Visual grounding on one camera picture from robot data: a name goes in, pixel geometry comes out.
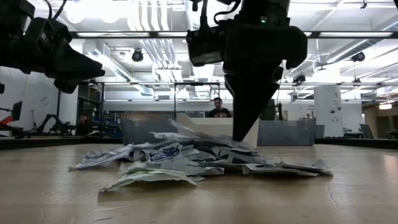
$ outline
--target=white wall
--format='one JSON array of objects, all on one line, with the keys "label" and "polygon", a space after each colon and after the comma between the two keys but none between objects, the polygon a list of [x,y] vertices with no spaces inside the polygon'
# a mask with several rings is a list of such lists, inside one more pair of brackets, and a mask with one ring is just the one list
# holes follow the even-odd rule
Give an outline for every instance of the white wall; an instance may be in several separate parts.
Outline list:
[{"label": "white wall", "polygon": [[373,137],[377,138],[377,111],[379,108],[377,107],[371,107],[371,108],[365,108],[364,113],[365,113],[365,124],[369,125],[369,128],[372,131]]},{"label": "white wall", "polygon": [[359,124],[364,124],[362,118],[362,104],[360,102],[343,102],[341,104],[343,112],[343,127],[357,133]]},{"label": "white wall", "polygon": [[[14,68],[0,67],[0,82],[5,84],[4,94],[0,95],[0,107],[12,108],[14,103],[22,100],[21,119],[12,122],[13,126],[30,130],[33,128],[31,110],[34,110],[35,122],[39,125],[47,114],[57,112],[58,90],[53,85],[53,79],[44,74],[32,72],[30,75],[23,74]],[[0,111],[0,119],[9,116],[8,112]],[[47,123],[45,131],[48,131],[54,121]]]},{"label": "white wall", "polygon": [[72,94],[61,92],[59,119],[62,122],[76,124],[78,92],[79,87],[76,87],[76,90]]}]

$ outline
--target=black cable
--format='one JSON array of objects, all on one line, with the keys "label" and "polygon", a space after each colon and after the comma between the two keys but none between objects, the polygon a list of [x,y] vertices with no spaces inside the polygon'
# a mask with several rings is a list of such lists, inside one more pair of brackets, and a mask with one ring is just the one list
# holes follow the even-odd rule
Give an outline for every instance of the black cable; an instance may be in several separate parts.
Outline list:
[{"label": "black cable", "polygon": [[216,18],[217,16],[220,16],[220,15],[228,15],[229,13],[234,12],[235,10],[238,9],[238,7],[239,7],[241,1],[242,1],[242,0],[236,0],[236,1],[235,1],[235,5],[232,7],[232,9],[231,9],[230,11],[217,12],[217,13],[214,15],[214,22],[215,22],[215,24],[219,24],[219,23],[220,23],[220,22],[217,20],[217,18]]},{"label": "black cable", "polygon": [[52,18],[52,7],[48,0],[44,0],[49,5],[49,19]]},{"label": "black cable", "polygon": [[203,0],[203,5],[201,6],[200,29],[209,28],[209,24],[207,23],[207,3],[208,0]]},{"label": "black cable", "polygon": [[57,13],[55,13],[55,16],[53,19],[57,19],[58,16],[60,16],[61,12],[63,11],[63,7],[65,6],[66,3],[67,3],[67,0],[63,0],[60,9],[57,11]]}]

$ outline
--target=wooden table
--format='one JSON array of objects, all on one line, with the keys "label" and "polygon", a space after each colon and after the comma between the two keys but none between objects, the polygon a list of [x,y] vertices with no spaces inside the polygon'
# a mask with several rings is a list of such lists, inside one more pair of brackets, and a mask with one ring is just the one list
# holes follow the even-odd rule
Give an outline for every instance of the wooden table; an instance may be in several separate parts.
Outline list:
[{"label": "wooden table", "polygon": [[90,149],[61,146],[0,151],[1,223],[397,223],[398,151],[319,145],[267,147],[281,157],[323,159],[334,178],[229,174],[187,185],[141,185],[98,193],[116,162],[69,172]]}]

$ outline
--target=gray bin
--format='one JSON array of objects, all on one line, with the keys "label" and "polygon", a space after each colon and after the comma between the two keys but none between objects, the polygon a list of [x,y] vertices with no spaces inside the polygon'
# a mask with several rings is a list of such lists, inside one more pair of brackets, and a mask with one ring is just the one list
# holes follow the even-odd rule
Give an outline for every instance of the gray bin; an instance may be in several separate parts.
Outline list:
[{"label": "gray bin", "polygon": [[300,121],[260,121],[258,146],[312,146],[316,119]]}]

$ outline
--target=chair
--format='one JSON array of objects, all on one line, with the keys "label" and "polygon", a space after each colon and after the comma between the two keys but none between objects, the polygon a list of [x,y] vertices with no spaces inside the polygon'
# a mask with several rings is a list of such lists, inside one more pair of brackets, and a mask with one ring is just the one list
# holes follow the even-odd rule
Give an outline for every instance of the chair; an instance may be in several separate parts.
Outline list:
[{"label": "chair", "polygon": [[369,127],[369,125],[367,124],[360,124],[360,127],[362,129],[363,132],[363,138],[364,139],[374,139],[373,134],[372,134],[372,130]]}]

